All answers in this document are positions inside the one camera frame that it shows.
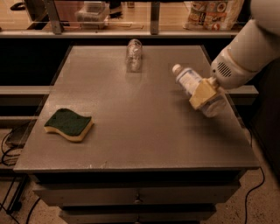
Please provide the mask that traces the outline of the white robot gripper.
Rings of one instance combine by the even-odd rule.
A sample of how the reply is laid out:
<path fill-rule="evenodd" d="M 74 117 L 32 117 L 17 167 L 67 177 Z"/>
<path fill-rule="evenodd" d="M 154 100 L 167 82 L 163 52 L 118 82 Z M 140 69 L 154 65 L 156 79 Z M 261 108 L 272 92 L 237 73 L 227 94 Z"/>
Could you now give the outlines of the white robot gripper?
<path fill-rule="evenodd" d="M 235 62 L 227 48 L 213 60 L 210 71 L 212 77 L 203 78 L 189 100 L 194 109 L 200 109 L 214 99 L 218 95 L 219 85 L 224 89 L 238 88 L 256 75 L 256 72 L 251 72 Z"/>

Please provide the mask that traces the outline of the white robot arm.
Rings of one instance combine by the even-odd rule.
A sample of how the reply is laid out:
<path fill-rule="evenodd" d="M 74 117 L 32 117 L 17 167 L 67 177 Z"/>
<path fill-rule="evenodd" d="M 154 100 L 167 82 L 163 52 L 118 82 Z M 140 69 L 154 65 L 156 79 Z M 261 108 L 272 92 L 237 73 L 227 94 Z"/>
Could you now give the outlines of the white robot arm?
<path fill-rule="evenodd" d="M 245 0 L 192 1 L 188 27 L 227 31 Z M 220 90 L 238 88 L 280 56 L 280 0 L 250 0 L 252 18 L 214 59 L 210 77 L 194 90 L 190 103 L 199 109 Z"/>

